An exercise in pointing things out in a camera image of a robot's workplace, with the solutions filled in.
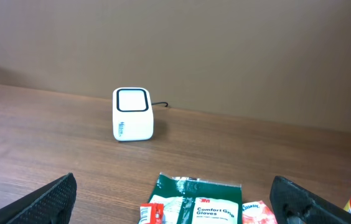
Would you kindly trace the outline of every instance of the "white cube-shaped device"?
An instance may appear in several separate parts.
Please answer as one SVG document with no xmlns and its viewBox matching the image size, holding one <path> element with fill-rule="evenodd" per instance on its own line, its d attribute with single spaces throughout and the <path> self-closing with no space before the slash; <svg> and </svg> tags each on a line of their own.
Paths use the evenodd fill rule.
<svg viewBox="0 0 351 224">
<path fill-rule="evenodd" d="M 118 141 L 139 141 L 153 135 L 153 112 L 149 92 L 122 87 L 113 92 L 113 136 Z"/>
</svg>

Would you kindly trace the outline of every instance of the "wood grain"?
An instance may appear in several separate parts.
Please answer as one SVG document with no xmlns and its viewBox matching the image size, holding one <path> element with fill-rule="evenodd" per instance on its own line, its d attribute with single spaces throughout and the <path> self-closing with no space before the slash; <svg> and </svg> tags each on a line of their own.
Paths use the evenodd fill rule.
<svg viewBox="0 0 351 224">
<path fill-rule="evenodd" d="M 348 133 L 158 106 L 151 140 L 119 143 L 111 116 L 110 100 L 0 85 L 0 208 L 67 172 L 72 223 L 137 223 L 160 172 L 241 183 L 268 205 L 275 175 L 338 206 L 351 195 Z"/>
</svg>

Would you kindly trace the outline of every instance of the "wooden table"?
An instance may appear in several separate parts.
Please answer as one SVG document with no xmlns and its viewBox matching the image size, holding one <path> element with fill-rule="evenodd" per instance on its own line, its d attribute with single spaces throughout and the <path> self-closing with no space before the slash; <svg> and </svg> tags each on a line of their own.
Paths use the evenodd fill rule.
<svg viewBox="0 0 351 224">
<path fill-rule="evenodd" d="M 241 183 L 264 200 L 283 175 L 338 206 L 351 134 L 155 107 L 149 141 L 112 135 L 111 100 L 0 85 L 0 208 L 73 172 L 71 223 L 137 223 L 158 174 Z"/>
</svg>

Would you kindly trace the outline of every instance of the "red and white package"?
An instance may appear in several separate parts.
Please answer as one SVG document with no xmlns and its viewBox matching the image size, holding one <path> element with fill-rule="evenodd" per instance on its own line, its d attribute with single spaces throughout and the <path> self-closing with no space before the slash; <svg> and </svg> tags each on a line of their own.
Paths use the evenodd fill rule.
<svg viewBox="0 0 351 224">
<path fill-rule="evenodd" d="M 243 224 L 276 224 L 274 213 L 263 201 L 242 205 Z"/>
<path fill-rule="evenodd" d="M 164 205 L 160 203 L 145 203 L 139 208 L 141 219 L 138 224 L 162 224 Z"/>
</svg>

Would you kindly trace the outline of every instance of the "wall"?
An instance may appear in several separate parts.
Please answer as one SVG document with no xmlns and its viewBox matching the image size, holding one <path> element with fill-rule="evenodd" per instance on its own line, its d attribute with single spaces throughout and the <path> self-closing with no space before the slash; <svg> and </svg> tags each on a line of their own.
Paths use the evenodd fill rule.
<svg viewBox="0 0 351 224">
<path fill-rule="evenodd" d="M 0 1 L 0 83 L 351 132 L 351 0 Z"/>
</svg>

